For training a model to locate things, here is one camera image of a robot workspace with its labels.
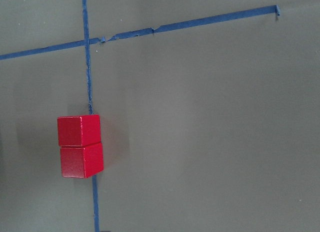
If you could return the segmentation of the red block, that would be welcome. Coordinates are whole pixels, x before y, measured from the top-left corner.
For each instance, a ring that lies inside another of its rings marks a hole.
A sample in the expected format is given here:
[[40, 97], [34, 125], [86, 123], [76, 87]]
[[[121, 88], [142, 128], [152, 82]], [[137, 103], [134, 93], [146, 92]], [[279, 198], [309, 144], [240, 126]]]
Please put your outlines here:
[[104, 170], [103, 144], [85, 147], [61, 147], [62, 177], [89, 178]]
[[60, 147], [85, 147], [101, 142], [99, 115], [65, 116], [57, 118]]

